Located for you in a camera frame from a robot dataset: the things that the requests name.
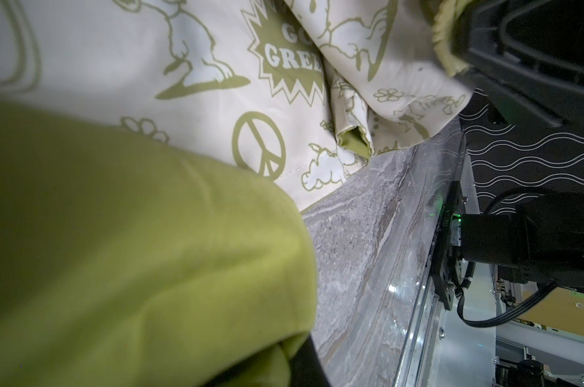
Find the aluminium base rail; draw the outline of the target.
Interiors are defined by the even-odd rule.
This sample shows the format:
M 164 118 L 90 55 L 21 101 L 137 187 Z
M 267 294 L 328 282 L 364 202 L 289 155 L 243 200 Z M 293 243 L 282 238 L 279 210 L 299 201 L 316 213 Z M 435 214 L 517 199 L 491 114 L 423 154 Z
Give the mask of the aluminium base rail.
M 456 177 L 460 180 L 464 208 L 480 213 L 472 161 L 464 146 Z M 435 295 L 426 264 L 414 303 L 411 323 L 392 386 L 493 386 L 496 328 L 477 329 L 465 325 L 453 311 L 444 311 Z M 465 300 L 467 319 L 488 319 L 496 314 L 493 274 L 488 264 L 477 264 Z

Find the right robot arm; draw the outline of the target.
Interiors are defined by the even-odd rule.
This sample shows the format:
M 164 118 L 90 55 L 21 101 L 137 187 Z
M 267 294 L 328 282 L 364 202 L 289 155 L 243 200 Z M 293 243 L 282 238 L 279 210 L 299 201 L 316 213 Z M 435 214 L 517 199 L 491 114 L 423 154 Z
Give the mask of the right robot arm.
M 472 1 L 452 37 L 475 87 L 468 256 L 584 293 L 584 1 Z

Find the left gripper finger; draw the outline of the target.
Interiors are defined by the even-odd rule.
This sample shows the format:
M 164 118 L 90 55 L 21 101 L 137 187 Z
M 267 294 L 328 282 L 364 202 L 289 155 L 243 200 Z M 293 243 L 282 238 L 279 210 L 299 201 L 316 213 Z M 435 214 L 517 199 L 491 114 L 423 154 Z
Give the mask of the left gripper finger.
M 290 386 L 330 387 L 310 335 L 290 361 Z

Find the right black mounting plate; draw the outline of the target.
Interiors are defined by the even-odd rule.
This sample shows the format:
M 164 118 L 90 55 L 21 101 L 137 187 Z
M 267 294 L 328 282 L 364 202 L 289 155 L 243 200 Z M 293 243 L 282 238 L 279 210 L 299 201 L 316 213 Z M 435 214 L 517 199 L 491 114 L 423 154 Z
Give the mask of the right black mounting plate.
M 452 182 L 443 202 L 432 242 L 430 277 L 435 294 L 447 311 L 452 309 L 456 299 L 456 282 L 461 281 L 461 273 L 457 273 L 459 269 L 456 266 L 460 246 L 460 216 L 464 214 L 463 201 L 460 181 Z

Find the green zip-up jacket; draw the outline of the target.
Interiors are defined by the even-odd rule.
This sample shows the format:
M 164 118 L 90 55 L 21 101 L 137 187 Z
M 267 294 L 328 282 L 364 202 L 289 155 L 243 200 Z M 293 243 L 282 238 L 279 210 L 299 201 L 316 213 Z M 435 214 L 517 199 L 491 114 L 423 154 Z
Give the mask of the green zip-up jacket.
M 290 386 L 301 212 L 471 90 L 464 1 L 0 1 L 0 386 Z

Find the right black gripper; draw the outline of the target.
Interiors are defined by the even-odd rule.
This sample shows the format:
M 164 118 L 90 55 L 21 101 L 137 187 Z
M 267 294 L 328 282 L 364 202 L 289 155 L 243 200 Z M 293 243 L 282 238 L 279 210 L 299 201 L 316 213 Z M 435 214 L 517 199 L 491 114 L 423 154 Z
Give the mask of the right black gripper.
M 452 37 L 508 124 L 584 132 L 584 1 L 474 1 Z

